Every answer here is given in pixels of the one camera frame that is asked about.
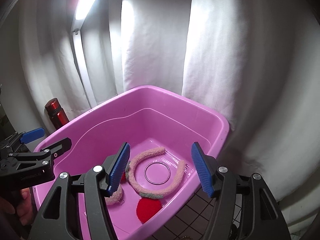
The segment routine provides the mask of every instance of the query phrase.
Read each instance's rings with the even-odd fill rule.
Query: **red pom-pom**
[[[162,208],[158,199],[142,198],[138,202],[137,216],[142,223],[147,222]]]
[[[121,177],[121,181],[120,182],[124,182],[126,181],[126,178],[125,178],[125,172],[123,173],[122,177]]]

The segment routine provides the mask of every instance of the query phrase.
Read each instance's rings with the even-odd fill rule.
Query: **red bottle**
[[[69,122],[57,98],[51,99],[44,108],[47,110],[50,120],[57,130]]]

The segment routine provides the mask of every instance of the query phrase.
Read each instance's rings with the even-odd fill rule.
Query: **white curtain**
[[[70,119],[89,109],[70,44],[73,13],[70,0],[21,3],[22,67],[48,129],[53,97]],[[312,222],[320,26],[304,0],[97,0],[81,33],[97,103],[151,84],[218,110],[232,129],[220,162],[261,173],[291,232]]]

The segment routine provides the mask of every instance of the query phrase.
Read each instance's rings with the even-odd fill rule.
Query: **light fixture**
[[[87,96],[87,99],[91,108],[97,106],[97,101],[93,94],[87,66],[85,64],[80,29],[94,1],[95,0],[79,0],[78,1],[78,5],[76,7],[76,12],[75,12],[73,22],[72,22],[72,27],[71,27],[72,39],[73,39],[73,44],[75,48],[75,56],[76,56],[75,59],[78,63],[79,74],[82,80],[85,94]]]

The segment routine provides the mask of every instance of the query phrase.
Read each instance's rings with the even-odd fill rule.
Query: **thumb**
[[[6,201],[4,198],[1,198],[1,197],[0,197],[0,210],[11,215],[16,212],[14,207],[8,201]]]

